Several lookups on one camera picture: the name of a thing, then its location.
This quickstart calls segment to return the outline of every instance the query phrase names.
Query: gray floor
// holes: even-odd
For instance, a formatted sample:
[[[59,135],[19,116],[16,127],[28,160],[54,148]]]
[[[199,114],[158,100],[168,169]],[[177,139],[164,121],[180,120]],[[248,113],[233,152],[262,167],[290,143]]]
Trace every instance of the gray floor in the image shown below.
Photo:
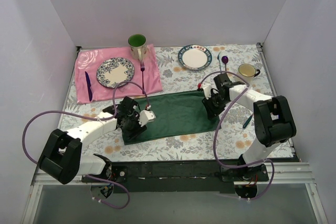
[[[123,204],[126,195],[109,201]],[[34,223],[317,223],[305,185],[272,185],[247,203],[208,192],[132,193],[126,209],[93,201],[89,186],[44,186]]]

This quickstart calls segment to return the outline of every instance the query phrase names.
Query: green mug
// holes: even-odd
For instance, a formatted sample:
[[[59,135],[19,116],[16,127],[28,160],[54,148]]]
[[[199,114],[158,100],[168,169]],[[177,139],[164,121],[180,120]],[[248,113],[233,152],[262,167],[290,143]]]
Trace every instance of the green mug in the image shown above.
[[[146,37],[142,34],[134,34],[128,39],[128,44],[131,47],[132,57],[136,60],[143,60],[149,54],[149,49],[146,44]]]

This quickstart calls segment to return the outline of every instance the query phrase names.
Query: purple fork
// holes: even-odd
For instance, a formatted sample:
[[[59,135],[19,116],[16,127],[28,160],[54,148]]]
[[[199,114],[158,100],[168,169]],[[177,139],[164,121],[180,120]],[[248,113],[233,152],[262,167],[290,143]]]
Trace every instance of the purple fork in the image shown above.
[[[145,86],[144,86],[144,84],[143,84],[143,72],[145,71],[145,64],[143,63],[142,60],[140,60],[140,70],[141,70],[141,72],[142,72],[142,88],[143,88],[143,90],[144,90],[144,89],[145,89]]]

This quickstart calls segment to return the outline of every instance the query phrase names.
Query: robotic arm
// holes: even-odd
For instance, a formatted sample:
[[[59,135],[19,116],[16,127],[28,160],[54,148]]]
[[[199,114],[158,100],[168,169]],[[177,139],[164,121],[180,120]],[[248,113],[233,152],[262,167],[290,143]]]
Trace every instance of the robotic arm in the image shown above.
[[[144,132],[147,129],[145,125],[154,121],[155,115],[150,108],[139,113],[135,110],[137,107],[136,101],[125,97],[117,106],[117,115],[113,119],[90,121],[67,131],[54,130],[38,160],[38,167],[62,184],[69,183],[76,175],[91,174],[108,179],[112,173],[111,162],[98,154],[82,155],[82,148],[118,128],[130,139]],[[110,106],[103,109],[97,118],[113,115],[114,107]]]
[[[204,83],[199,89],[204,91],[203,104],[209,119],[224,111],[226,104],[237,98],[246,88],[242,82],[231,82],[226,73],[214,78],[217,90]],[[296,135],[296,127],[287,99],[283,96],[271,97],[248,89],[237,101],[254,113],[256,139],[249,149],[239,157],[239,165],[265,160],[281,143]],[[250,177],[258,173],[263,165],[253,164],[236,169],[238,177]]]

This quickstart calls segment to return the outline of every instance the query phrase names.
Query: green cloth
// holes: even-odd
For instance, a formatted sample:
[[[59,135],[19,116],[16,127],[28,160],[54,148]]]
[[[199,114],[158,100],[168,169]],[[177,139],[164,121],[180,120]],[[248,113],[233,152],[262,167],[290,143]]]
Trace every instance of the green cloth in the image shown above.
[[[129,140],[123,135],[124,143],[135,144],[169,136],[179,136],[213,131],[219,123],[219,117],[209,120],[202,99],[204,93],[187,91],[162,94],[149,97],[151,110],[156,119],[146,124],[147,130],[137,138]],[[143,110],[146,98],[136,99]]]

